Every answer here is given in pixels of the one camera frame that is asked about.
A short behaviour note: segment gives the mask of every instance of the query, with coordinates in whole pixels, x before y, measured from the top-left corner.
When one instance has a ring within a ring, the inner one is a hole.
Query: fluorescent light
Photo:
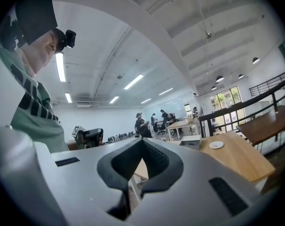
[[[66,96],[67,102],[68,103],[72,103],[70,94],[69,93],[65,93],[65,96]]]
[[[57,70],[61,82],[66,82],[64,75],[63,53],[56,54]]]
[[[136,82],[138,82],[141,78],[143,77],[143,75],[139,75],[137,76],[134,80],[132,80],[130,82],[130,84],[128,84],[126,87],[124,87],[124,89],[129,89],[131,86],[133,86]]]
[[[164,94],[164,93],[166,93],[166,92],[168,92],[168,91],[170,91],[170,90],[172,90],[172,89],[174,89],[174,88],[170,88],[170,89],[168,89],[168,90],[166,90],[166,91],[160,93],[159,95],[161,96],[162,94]]]
[[[115,97],[112,99],[112,101],[109,102],[109,104],[113,104],[114,101],[116,101],[118,98],[119,98],[119,96],[115,96]]]
[[[149,100],[151,100],[151,99],[147,99],[147,100],[145,100],[145,101],[141,102],[141,104],[143,104],[143,103],[145,103],[145,102],[147,102],[147,101],[149,101]]]

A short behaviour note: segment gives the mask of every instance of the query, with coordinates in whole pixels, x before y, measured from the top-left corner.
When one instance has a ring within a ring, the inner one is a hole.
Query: white plate
[[[222,146],[224,146],[224,143],[222,141],[214,141],[211,144],[209,144],[209,147],[212,149],[219,149]]]

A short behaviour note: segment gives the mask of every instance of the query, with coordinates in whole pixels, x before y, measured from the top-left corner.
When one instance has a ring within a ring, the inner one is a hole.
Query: wooden tabletop
[[[285,105],[280,105],[277,109],[278,113],[272,109],[262,116],[237,126],[237,128],[253,145],[266,141],[285,130]]]
[[[175,122],[172,125],[168,126],[167,129],[176,129],[176,128],[180,128],[180,127],[191,126],[191,125],[196,124],[197,122],[198,122],[197,119],[195,119],[194,121],[189,122],[189,123],[187,123],[185,120],[178,121],[178,122]]]
[[[214,141],[222,141],[224,146],[211,149],[209,144]],[[169,143],[179,145],[181,141],[169,141]],[[260,152],[234,131],[203,138],[200,150],[245,177],[249,182],[258,182],[275,171],[272,164]],[[143,160],[138,165],[135,174],[144,179],[149,178]]]

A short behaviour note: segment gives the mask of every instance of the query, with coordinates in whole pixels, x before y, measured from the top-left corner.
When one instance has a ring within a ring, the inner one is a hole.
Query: railing
[[[200,121],[200,125],[201,125],[201,136],[202,136],[202,137],[205,137],[205,133],[204,133],[204,131],[203,131],[203,126],[202,126],[202,122],[203,122],[203,121],[207,121],[208,129],[209,129],[209,135],[210,135],[210,136],[213,136],[215,129],[220,129],[220,128],[222,128],[222,127],[226,127],[226,126],[231,125],[231,124],[234,124],[234,123],[239,123],[240,121],[246,120],[247,118],[253,117],[253,116],[255,116],[256,114],[258,114],[258,113],[260,113],[260,112],[262,112],[262,111],[264,111],[264,110],[267,110],[267,109],[270,108],[271,106],[273,106],[275,112],[277,112],[277,103],[278,103],[279,101],[281,101],[282,99],[284,99],[284,98],[285,98],[285,95],[282,96],[280,99],[276,100],[274,93],[275,93],[277,90],[279,90],[279,89],[281,89],[282,87],[284,87],[284,86],[285,86],[285,80],[282,81],[282,82],[280,82],[280,83],[278,83],[276,86],[274,86],[274,87],[271,88],[270,90],[268,90],[268,91],[266,91],[266,92],[263,92],[262,94],[259,94],[257,97],[254,97],[254,98],[252,98],[252,99],[250,99],[250,100],[247,100],[247,101],[242,102],[242,103],[239,103],[239,104],[235,104],[235,105],[233,105],[233,106],[230,107],[230,108],[222,109],[222,110],[216,111],[216,112],[214,112],[214,113],[212,113],[212,114],[200,116],[200,117],[199,117],[199,121]],[[265,97],[270,96],[270,95],[272,95],[273,103],[270,104],[270,105],[268,105],[268,106],[266,106],[265,108],[262,108],[261,110],[255,112],[255,113],[252,113],[252,114],[250,114],[250,115],[248,115],[248,116],[246,116],[246,117],[244,117],[244,118],[238,119],[238,120],[236,120],[236,121],[232,121],[232,122],[226,123],[226,124],[224,124],[224,125],[212,126],[211,119],[214,119],[214,118],[216,118],[216,117],[223,116],[223,115],[229,114],[229,113],[231,113],[231,112],[233,112],[233,111],[237,111],[237,110],[240,110],[240,109],[245,108],[245,107],[247,107],[247,106],[250,106],[250,105],[252,105],[252,104],[254,104],[254,103],[256,103],[256,102],[258,102],[258,101],[264,99]]]
[[[256,85],[254,87],[249,88],[251,96],[258,96],[266,91],[268,91],[269,89],[275,87],[276,85],[278,85],[280,82],[282,82],[285,79],[285,72],[281,73],[280,75],[262,83],[259,85]]]

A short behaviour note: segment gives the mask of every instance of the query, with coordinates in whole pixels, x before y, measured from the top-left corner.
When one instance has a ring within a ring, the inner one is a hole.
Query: window
[[[215,94],[213,96],[210,96],[210,100],[211,100],[214,111],[218,111],[218,110],[221,110],[229,106],[232,106],[234,104],[242,102],[237,86],[231,89],[228,89],[226,91],[223,91],[221,93]],[[245,117],[244,109],[240,109],[238,111],[233,111],[230,114],[225,114],[223,116],[215,118],[215,120],[213,120],[213,124],[215,126],[223,125],[223,124],[227,124],[233,121],[237,121],[238,119],[241,119],[244,117]],[[223,132],[231,131],[231,130],[236,129],[237,125],[238,123],[236,122],[231,125],[227,125],[226,127],[222,127],[221,130]]]
[[[187,116],[190,116],[191,114],[193,114],[193,112],[190,109],[190,104],[184,105],[184,108],[185,108],[185,112]]]

